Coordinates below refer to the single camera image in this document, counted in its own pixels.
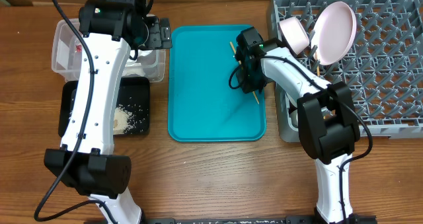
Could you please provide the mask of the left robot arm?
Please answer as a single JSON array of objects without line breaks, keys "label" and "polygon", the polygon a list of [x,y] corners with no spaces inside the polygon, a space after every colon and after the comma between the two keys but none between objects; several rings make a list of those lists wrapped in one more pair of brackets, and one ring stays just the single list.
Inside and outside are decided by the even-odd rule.
[{"label": "left robot arm", "polygon": [[154,0],[88,0],[72,31],[83,47],[72,114],[45,166],[56,183],[95,204],[108,223],[143,223],[128,183],[131,159],[114,154],[113,119],[125,65],[140,50],[169,49],[170,23],[150,13]]}]

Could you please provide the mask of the rice pile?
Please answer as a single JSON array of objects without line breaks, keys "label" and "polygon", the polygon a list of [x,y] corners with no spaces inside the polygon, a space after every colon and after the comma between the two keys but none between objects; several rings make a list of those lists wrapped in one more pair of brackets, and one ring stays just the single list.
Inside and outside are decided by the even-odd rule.
[{"label": "rice pile", "polygon": [[126,96],[119,98],[114,112],[114,135],[145,135],[149,133],[149,101]]}]

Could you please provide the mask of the pink bowl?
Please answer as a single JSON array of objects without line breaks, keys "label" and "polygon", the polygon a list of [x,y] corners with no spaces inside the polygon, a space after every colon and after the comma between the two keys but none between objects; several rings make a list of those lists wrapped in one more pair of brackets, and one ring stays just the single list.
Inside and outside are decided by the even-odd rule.
[{"label": "pink bowl", "polygon": [[281,20],[279,27],[286,43],[295,55],[300,54],[309,45],[307,33],[296,17]]}]

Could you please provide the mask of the wooden chopstick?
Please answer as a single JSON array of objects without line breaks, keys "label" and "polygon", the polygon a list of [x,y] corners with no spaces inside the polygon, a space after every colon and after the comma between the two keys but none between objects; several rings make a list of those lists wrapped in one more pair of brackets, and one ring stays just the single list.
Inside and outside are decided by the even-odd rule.
[{"label": "wooden chopstick", "polygon": [[[232,50],[233,50],[234,57],[235,57],[235,54],[236,54],[236,49],[235,49],[235,47],[234,47],[234,45],[233,45],[232,41],[230,41],[230,42],[229,42],[229,44],[230,44],[230,46],[231,46],[231,48],[232,48]],[[258,99],[258,97],[257,97],[257,95],[256,95],[256,93],[255,93],[255,91],[253,91],[253,92],[252,92],[252,94],[253,94],[253,96],[254,96],[254,98],[255,98],[255,100],[256,100],[256,102],[257,102],[257,104],[260,104],[259,99]]]},{"label": "wooden chopstick", "polygon": [[315,52],[315,67],[316,67],[316,74],[320,77],[320,59],[317,51]]}]

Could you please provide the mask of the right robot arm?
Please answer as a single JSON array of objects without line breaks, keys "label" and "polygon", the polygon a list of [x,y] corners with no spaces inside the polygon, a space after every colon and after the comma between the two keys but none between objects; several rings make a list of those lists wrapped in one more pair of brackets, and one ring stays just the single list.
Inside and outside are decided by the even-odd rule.
[{"label": "right robot arm", "polygon": [[292,39],[264,40],[250,27],[240,32],[236,42],[239,66],[232,74],[238,88],[244,93],[260,92],[274,81],[293,99],[300,143],[317,170],[316,220],[353,222],[348,172],[362,119],[354,111],[349,87],[326,81],[299,63]]}]

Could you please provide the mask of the pink plate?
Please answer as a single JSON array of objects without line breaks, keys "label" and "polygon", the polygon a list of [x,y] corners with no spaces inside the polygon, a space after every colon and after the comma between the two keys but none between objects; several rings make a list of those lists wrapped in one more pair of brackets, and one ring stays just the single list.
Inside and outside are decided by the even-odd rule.
[{"label": "pink plate", "polygon": [[337,1],[327,6],[313,29],[311,47],[317,47],[313,58],[321,65],[331,65],[342,59],[352,47],[356,27],[356,16],[345,2]]}]

